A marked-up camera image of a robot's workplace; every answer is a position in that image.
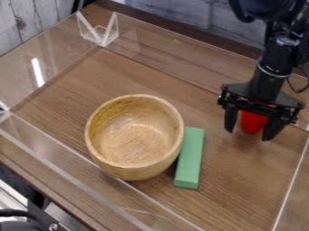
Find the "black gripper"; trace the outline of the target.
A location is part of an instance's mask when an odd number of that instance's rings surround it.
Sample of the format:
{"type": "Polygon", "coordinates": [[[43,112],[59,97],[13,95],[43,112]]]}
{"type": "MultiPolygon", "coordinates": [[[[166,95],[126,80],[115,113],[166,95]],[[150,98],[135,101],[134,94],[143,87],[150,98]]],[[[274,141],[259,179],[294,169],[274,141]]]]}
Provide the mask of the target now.
{"type": "Polygon", "coordinates": [[[253,98],[249,83],[225,84],[221,90],[217,103],[225,109],[225,128],[230,133],[241,110],[266,116],[263,141],[270,141],[287,124],[297,123],[298,114],[304,110],[305,104],[283,91],[278,93],[275,100],[262,101],[253,98]]]}

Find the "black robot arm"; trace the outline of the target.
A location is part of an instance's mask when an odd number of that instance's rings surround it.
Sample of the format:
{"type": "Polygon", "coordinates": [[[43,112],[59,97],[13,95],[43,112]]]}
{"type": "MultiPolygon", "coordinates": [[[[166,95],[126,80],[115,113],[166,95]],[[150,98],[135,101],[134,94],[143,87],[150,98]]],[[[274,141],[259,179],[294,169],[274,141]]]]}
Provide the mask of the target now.
{"type": "Polygon", "coordinates": [[[243,23],[266,23],[265,49],[253,78],[225,84],[217,103],[225,109],[225,129],[258,124],[265,141],[297,122],[305,103],[281,91],[295,68],[309,62],[309,0],[229,0],[243,23]]]}

